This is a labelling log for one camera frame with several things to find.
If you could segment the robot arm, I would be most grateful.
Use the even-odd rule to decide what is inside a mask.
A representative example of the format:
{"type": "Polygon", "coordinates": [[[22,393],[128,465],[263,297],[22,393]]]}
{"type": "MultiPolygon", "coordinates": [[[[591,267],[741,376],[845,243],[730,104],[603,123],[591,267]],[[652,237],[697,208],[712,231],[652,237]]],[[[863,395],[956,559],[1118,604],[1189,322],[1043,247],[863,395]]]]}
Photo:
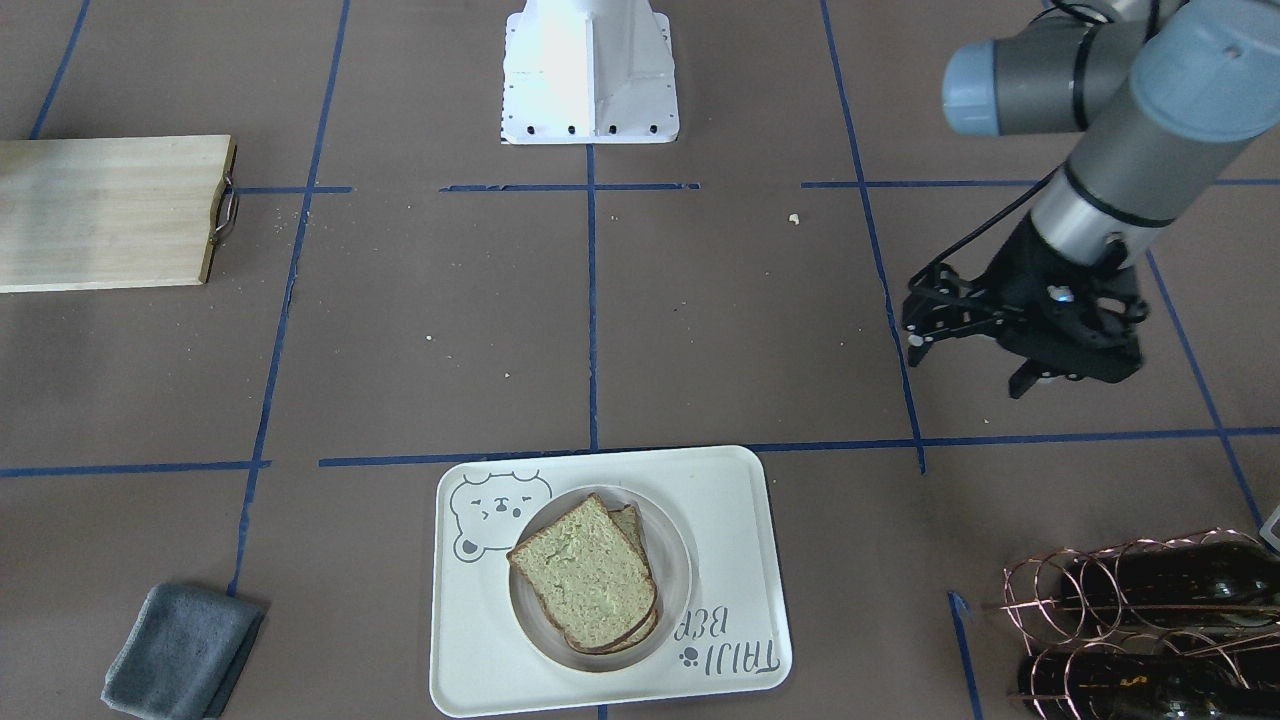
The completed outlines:
{"type": "Polygon", "coordinates": [[[1079,140],[975,279],[945,255],[910,279],[909,365],[982,334],[1033,380],[1138,370],[1135,264],[1277,124],[1277,37],[1275,1],[1078,1],[960,47],[941,90],[954,131],[1079,140]]]}

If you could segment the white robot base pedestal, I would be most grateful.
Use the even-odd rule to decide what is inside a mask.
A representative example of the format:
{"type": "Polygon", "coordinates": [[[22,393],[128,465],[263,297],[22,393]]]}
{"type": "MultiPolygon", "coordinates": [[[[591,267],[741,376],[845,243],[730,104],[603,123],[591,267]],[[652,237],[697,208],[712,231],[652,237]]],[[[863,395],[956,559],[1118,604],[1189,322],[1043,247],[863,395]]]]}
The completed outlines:
{"type": "Polygon", "coordinates": [[[506,19],[500,140],[672,143],[669,18],[648,1],[527,1],[506,19]]]}

